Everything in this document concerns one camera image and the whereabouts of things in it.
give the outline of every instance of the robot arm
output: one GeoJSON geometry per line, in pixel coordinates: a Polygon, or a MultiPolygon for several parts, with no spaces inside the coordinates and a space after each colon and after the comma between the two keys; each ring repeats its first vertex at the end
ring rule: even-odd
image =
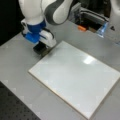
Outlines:
{"type": "Polygon", "coordinates": [[[72,3],[75,0],[19,0],[21,10],[29,25],[36,25],[44,20],[59,25],[66,21],[72,3]]]}
{"type": "Polygon", "coordinates": [[[25,19],[22,21],[24,37],[33,42],[41,42],[54,47],[54,35],[46,28],[45,18],[52,25],[66,21],[75,0],[19,0],[25,19]]]}

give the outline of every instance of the table surface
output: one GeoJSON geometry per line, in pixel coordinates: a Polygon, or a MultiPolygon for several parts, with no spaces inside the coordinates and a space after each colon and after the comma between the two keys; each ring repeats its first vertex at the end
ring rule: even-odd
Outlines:
{"type": "MultiPolygon", "coordinates": [[[[69,21],[50,26],[58,43],[67,43],[94,56],[120,71],[120,46],[100,38],[95,33],[80,32],[69,21]]],[[[42,120],[84,120],[74,109],[33,78],[28,70],[39,60],[32,50],[33,44],[21,34],[0,47],[0,80],[42,120]]],[[[120,82],[97,110],[92,120],[118,120],[120,118],[120,82]]]]}

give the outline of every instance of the cable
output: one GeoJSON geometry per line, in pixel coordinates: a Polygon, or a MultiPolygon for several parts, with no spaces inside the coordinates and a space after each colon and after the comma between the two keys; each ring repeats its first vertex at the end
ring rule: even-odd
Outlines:
{"type": "Polygon", "coordinates": [[[91,14],[93,14],[93,15],[96,15],[96,16],[98,16],[98,17],[104,19],[104,21],[109,22],[105,17],[102,17],[101,15],[98,15],[98,14],[93,13],[93,12],[91,12],[91,11],[84,11],[84,10],[81,10],[80,12],[91,13],[91,14]]]}

